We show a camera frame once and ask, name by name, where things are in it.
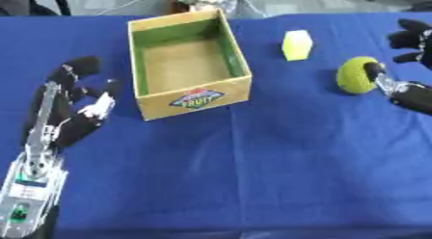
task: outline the green textured ball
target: green textured ball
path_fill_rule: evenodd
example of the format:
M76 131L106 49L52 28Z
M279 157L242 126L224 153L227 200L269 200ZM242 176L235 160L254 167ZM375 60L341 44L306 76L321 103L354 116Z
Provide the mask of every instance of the green textured ball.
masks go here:
M337 71L337 85L347 93L368 93L376 88L364 69L366 63L378 63L371 57L356 57L348 60Z

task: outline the yellow sponge cube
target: yellow sponge cube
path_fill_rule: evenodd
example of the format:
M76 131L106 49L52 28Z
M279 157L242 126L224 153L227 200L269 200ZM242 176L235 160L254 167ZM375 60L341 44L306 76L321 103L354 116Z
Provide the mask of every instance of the yellow sponge cube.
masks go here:
M286 32L283 53L288 61L306 60L313 47L313 40L306 30Z

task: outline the wooden box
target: wooden box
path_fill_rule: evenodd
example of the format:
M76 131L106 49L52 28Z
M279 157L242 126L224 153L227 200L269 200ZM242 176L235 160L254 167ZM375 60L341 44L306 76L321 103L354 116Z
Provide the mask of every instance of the wooden box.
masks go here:
M128 31L145 120L249 99L252 74L222 11L130 21Z

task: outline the robotic hand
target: robotic hand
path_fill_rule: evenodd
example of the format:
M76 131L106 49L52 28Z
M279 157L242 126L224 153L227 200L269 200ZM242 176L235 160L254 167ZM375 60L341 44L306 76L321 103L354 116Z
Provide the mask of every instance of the robotic hand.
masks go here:
M68 175L59 154L100 127L115 105L115 81L102 92L74 87L98 69L96 57L72 60L38 88L24 124L23 150L0 193L0 238L51 238ZM96 97L96 103L73 112L71 105L84 96Z
M411 19L400 19L399 25L405 30L389 35L391 48L413 48L418 51L397 56L394 61L399 64L420 62L432 69L432 26Z
M432 69L432 27L410 19L400 19L399 25L405 30L389 35L391 48L413 48L418 51L397 56L394 61L398 64L420 62ZM377 63L365 64L364 70L390 102L432 116L432 87L419 82L394 81Z

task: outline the blue fabric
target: blue fabric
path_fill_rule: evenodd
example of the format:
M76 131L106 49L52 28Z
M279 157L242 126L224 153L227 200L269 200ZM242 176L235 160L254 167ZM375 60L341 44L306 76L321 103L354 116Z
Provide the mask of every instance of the blue fabric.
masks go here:
M421 65L392 62L400 51L386 35L401 17L430 14L234 20L255 76L251 101L151 122L132 93L126 21L137 17L0 18L0 173L19 153L38 85L58 64L97 55L102 72L85 83L115 77L123 89L106 125L65 152L60 229L430 225L432 118L335 82L343 62L372 56L395 78L432 84ZM299 29L315 47L288 63L284 33Z

